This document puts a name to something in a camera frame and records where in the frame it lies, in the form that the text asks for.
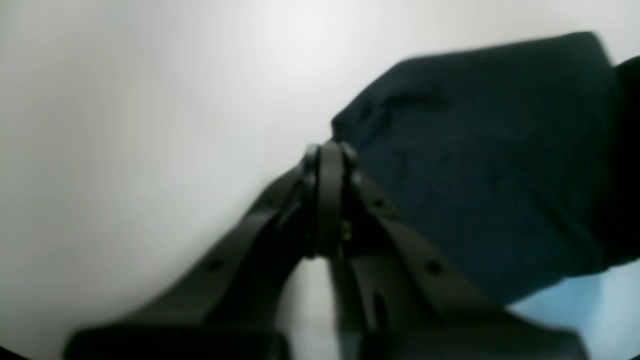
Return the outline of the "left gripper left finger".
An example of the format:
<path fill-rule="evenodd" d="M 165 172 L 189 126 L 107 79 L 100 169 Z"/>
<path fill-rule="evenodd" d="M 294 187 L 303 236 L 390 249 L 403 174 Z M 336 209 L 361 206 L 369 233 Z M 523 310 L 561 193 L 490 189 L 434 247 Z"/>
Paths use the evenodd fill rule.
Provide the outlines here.
<path fill-rule="evenodd" d="M 313 250 L 320 146 L 270 183 L 179 281 L 109 325 L 74 333 L 65 360 L 288 360 L 275 326 L 291 273 Z"/>

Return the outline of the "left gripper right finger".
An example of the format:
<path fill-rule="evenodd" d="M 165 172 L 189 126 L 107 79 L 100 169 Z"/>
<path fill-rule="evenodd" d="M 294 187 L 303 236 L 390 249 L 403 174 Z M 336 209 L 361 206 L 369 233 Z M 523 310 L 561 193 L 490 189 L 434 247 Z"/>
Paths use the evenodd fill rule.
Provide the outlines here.
<path fill-rule="evenodd" d="M 344 360 L 587 359 L 576 333 L 519 319 L 471 283 L 348 144 L 316 151 L 316 255 L 330 262 Z"/>

